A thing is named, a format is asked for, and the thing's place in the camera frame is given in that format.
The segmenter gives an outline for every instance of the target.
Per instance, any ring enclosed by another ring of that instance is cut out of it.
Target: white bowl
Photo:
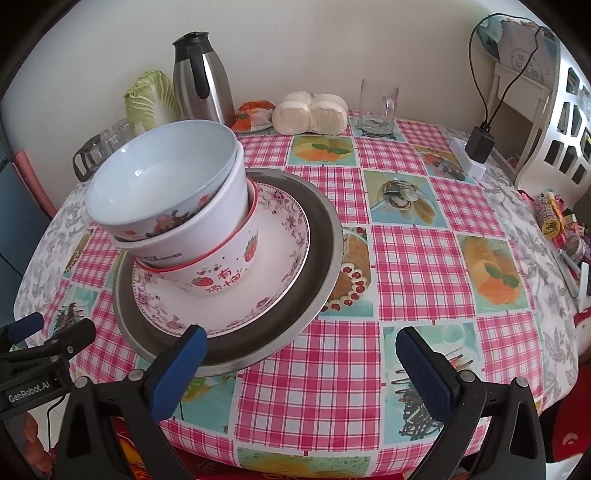
[[[103,163],[88,187],[86,210],[119,238],[161,235],[207,205],[228,177],[238,144],[232,130],[209,120],[150,130]]]
[[[248,180],[250,209],[244,223],[207,256],[170,268],[152,268],[137,258],[143,270],[159,274],[176,287],[194,295],[209,296],[233,287],[252,266],[258,245],[258,189]]]
[[[197,215],[153,238],[124,242],[111,235],[111,243],[152,267],[168,268],[201,258],[226,240],[246,217],[246,185],[244,149],[238,142],[238,155],[230,175]]]

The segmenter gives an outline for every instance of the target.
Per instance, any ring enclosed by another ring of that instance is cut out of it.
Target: metal bolt
[[[136,368],[135,370],[132,370],[131,372],[129,372],[129,375],[127,375],[127,378],[129,378],[132,382],[137,382],[138,380],[141,380],[144,376],[144,371],[141,368]]]
[[[476,379],[476,375],[470,370],[462,370],[460,372],[460,378],[466,383],[472,383]]]
[[[525,377],[517,377],[515,379],[515,383],[522,388],[526,388],[526,387],[530,386],[530,384],[527,381],[527,378],[525,378]]]
[[[82,387],[85,387],[87,383],[88,383],[88,377],[80,377],[80,378],[76,378],[74,385],[77,388],[82,388]]]

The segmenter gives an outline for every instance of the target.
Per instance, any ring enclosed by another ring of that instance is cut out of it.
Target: human hand
[[[37,421],[29,412],[25,415],[24,434],[27,439],[27,444],[24,449],[25,460],[30,465],[37,467],[41,472],[51,473],[53,464],[39,440],[39,426],[37,425]]]

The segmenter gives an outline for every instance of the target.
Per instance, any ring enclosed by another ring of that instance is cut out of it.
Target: round metal tray
[[[340,271],[343,230],[328,198],[310,182],[281,170],[249,168],[246,173],[257,182],[285,190],[300,203],[310,223],[310,251],[298,279],[271,310],[235,332],[208,339],[198,377],[241,370],[290,343],[323,307]],[[113,307],[125,339],[138,355],[151,362],[176,337],[157,330],[137,308],[131,287],[132,267],[133,258],[126,254],[113,282]]]

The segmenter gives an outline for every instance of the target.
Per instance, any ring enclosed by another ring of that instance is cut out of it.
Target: white power strip
[[[465,173],[470,175],[473,179],[480,180],[486,172],[486,166],[483,163],[478,163],[468,157],[466,153],[466,142],[459,138],[453,137],[449,142],[453,154],[456,156],[458,163],[462,166]]]

